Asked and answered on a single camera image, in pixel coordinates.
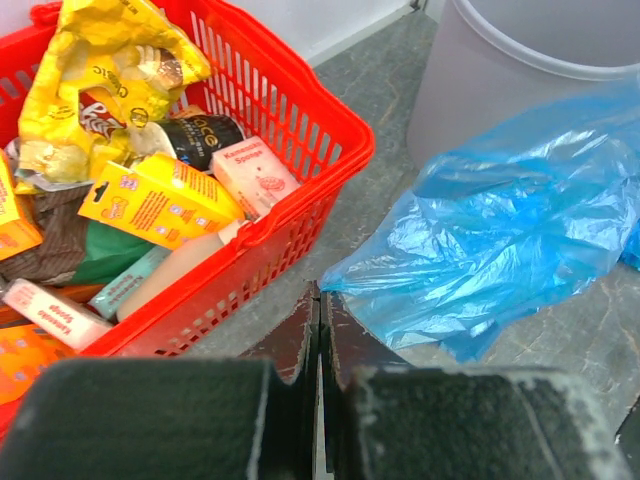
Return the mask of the torn blue trash bag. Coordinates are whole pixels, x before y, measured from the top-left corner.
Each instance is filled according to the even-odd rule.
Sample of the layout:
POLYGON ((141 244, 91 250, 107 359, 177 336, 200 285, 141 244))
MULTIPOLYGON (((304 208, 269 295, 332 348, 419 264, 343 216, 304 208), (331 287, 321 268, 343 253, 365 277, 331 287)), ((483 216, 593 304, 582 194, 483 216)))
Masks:
POLYGON ((319 286, 393 350, 481 358, 513 321, 639 264, 639 80, 528 110, 429 160, 319 286))

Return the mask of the grey plastic trash bin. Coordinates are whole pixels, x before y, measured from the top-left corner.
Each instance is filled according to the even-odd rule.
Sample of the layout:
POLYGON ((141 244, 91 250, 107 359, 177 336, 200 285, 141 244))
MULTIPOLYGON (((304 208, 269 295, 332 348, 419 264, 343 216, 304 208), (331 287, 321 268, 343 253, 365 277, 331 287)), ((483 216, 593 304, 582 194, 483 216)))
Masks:
POLYGON ((418 167, 533 106, 639 70, 636 1, 447 1, 407 146, 418 167))

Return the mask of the brown wrapper packet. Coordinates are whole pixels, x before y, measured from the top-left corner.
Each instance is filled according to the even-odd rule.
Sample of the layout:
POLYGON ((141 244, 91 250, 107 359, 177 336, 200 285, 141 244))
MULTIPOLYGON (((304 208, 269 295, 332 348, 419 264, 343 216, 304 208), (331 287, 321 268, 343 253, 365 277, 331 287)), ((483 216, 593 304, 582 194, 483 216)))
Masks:
POLYGON ((44 285, 69 283, 86 256, 89 220, 78 210, 89 193, 83 186, 29 195, 33 218, 43 242, 1 262, 1 276, 44 285))

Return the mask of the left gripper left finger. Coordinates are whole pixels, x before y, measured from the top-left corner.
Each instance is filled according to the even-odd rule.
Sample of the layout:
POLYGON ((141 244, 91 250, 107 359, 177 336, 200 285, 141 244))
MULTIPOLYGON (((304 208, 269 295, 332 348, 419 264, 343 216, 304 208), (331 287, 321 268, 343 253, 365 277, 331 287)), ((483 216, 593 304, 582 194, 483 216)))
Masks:
POLYGON ((319 293, 236 358, 82 358, 40 376, 1 446, 5 479, 310 479, 319 293))

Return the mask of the yellow chips bag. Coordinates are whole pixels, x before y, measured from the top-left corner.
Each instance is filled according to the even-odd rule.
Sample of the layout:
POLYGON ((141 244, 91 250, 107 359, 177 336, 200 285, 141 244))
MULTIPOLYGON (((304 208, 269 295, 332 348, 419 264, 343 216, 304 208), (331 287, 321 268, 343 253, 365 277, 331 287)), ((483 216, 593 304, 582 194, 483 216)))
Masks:
POLYGON ((188 35, 150 1, 65 1, 19 117, 16 175, 43 190, 85 184, 132 153, 211 74, 188 35))

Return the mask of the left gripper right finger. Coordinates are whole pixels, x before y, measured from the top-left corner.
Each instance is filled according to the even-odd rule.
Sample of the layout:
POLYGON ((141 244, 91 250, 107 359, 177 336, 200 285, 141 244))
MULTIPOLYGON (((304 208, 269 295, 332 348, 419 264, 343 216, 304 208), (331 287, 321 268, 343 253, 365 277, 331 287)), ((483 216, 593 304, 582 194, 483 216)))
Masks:
POLYGON ((547 367, 418 368, 320 297, 327 469, 338 479, 629 479, 602 410, 547 367))

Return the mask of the mint green packet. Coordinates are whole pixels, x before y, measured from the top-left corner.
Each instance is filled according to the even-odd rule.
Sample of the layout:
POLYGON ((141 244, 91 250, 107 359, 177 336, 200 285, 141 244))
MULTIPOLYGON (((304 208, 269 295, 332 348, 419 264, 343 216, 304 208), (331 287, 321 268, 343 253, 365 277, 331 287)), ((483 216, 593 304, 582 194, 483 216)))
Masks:
POLYGON ((113 320, 120 305, 141 286, 170 253, 171 251, 164 247, 155 246, 102 288, 91 298, 88 305, 103 319, 113 320))

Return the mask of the orange striped packet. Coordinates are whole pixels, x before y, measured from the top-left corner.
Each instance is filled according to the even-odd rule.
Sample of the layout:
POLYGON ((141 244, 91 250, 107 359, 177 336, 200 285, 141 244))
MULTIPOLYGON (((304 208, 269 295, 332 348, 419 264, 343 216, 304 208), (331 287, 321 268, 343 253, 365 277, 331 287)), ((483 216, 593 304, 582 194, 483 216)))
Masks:
POLYGON ((1 329, 1 404, 22 397, 36 378, 76 352, 45 330, 29 323, 1 329))

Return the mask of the small orange carton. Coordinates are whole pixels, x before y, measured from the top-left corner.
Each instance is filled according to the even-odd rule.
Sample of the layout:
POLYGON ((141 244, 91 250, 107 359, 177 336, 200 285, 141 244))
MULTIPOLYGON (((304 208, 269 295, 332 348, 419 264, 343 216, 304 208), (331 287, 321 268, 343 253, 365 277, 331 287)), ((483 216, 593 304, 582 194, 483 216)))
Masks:
POLYGON ((245 219, 214 177, 162 153, 107 163, 79 214, 170 250, 245 219))

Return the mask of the orange snack box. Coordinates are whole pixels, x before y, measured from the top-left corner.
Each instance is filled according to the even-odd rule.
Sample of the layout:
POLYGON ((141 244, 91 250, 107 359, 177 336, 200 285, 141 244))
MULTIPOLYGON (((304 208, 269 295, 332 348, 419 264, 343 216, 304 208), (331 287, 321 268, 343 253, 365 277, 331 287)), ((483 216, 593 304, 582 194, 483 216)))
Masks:
POLYGON ((31 209, 14 192, 9 160, 1 151, 1 260, 39 246, 43 237, 31 209))

